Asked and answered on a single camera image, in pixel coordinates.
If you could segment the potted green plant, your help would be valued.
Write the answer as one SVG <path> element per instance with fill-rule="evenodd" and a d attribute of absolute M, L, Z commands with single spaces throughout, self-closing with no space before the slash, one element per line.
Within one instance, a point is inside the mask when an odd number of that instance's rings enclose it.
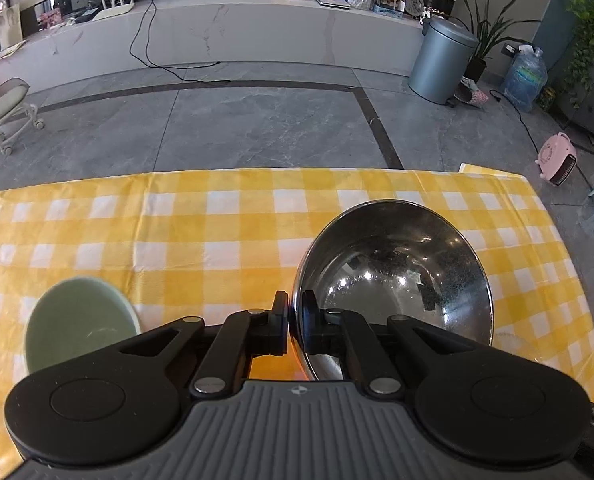
<path fill-rule="evenodd" d="M 519 24 L 539 24 L 540 20 L 529 18 L 529 20 L 515 20 L 515 18 L 508 18 L 506 16 L 510 8 L 518 0 L 510 0 L 503 6 L 502 10 L 498 12 L 495 18 L 490 14 L 490 1 L 487 0 L 482 8 L 479 7 L 478 0 L 462 0 L 467 11 L 467 21 L 464 22 L 455 14 L 451 14 L 450 18 L 456 21 L 457 24 L 462 25 L 468 32 L 475 36 L 477 44 L 475 51 L 470 57 L 466 67 L 464 76 L 472 81 L 478 82 L 484 71 L 487 70 L 487 58 L 490 51 L 498 44 L 503 44 L 506 41 L 519 42 L 525 44 L 526 40 L 518 37 L 510 36 L 508 30 Z"/>

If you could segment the grey metal trash can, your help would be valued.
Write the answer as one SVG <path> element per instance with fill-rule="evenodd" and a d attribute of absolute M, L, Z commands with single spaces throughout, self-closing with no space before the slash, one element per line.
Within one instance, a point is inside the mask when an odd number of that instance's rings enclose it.
<path fill-rule="evenodd" d="M 409 88 L 421 98 L 443 105 L 460 84 L 478 39 L 465 27 L 435 16 L 425 22 L 422 32 L 424 40 Z"/>

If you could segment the white rolling stool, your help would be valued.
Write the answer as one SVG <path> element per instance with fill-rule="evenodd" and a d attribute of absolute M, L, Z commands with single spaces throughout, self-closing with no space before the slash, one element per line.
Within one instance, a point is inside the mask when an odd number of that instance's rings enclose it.
<path fill-rule="evenodd" d="M 41 130 L 46 125 L 38 115 L 38 107 L 26 101 L 28 91 L 29 84 L 20 78 L 11 78 L 0 84 L 0 152 L 4 156 L 12 153 L 16 139 L 27 127 Z M 3 125 L 18 113 L 26 117 L 25 121 L 13 133 L 5 134 Z"/>

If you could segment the green ceramic bowl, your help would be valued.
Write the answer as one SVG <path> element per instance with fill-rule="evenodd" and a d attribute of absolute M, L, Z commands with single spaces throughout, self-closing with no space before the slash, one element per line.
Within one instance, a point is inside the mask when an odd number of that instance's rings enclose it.
<path fill-rule="evenodd" d="M 134 307 L 94 276 L 55 284 L 37 301 L 24 336 L 29 373 L 83 356 L 140 334 Z"/>

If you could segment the blue water jug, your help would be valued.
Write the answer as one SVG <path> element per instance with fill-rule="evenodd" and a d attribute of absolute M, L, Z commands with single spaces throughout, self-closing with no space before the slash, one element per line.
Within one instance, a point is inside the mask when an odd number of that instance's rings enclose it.
<path fill-rule="evenodd" d="M 522 44 L 510 63 L 501 91 L 518 110 L 530 112 L 546 82 L 547 69 L 542 49 Z"/>

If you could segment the pink space heater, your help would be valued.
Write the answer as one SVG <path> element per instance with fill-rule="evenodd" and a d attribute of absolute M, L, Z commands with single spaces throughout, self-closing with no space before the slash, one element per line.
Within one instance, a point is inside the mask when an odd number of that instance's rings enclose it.
<path fill-rule="evenodd" d="M 550 136 L 540 148 L 536 164 L 540 178 L 552 185 L 562 185 L 576 168 L 578 153 L 566 133 Z"/>

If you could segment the yellow white checkered tablecloth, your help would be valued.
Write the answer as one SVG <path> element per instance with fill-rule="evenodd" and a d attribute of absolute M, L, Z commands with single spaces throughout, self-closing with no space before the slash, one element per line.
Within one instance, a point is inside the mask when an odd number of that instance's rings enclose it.
<path fill-rule="evenodd" d="M 75 275 L 116 286 L 143 330 L 210 324 L 290 289 L 308 246 L 352 206 L 401 198 L 439 212 L 486 271 L 494 330 L 512 334 L 594 401 L 594 320 L 567 248 L 528 180 L 457 172 L 233 169 L 159 172 L 0 191 L 0 478 L 20 461 L 3 403 L 26 373 L 39 297 Z"/>

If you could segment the stainless steel bowl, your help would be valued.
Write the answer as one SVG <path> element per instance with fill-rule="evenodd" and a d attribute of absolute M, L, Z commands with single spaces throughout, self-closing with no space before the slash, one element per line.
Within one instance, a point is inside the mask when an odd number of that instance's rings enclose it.
<path fill-rule="evenodd" d="M 367 323 L 406 315 L 490 346 L 494 307 L 475 249 L 445 217 L 406 200 L 372 200 L 337 216 L 307 249 L 295 277 L 291 331 L 307 336 L 303 293 L 321 310 Z"/>

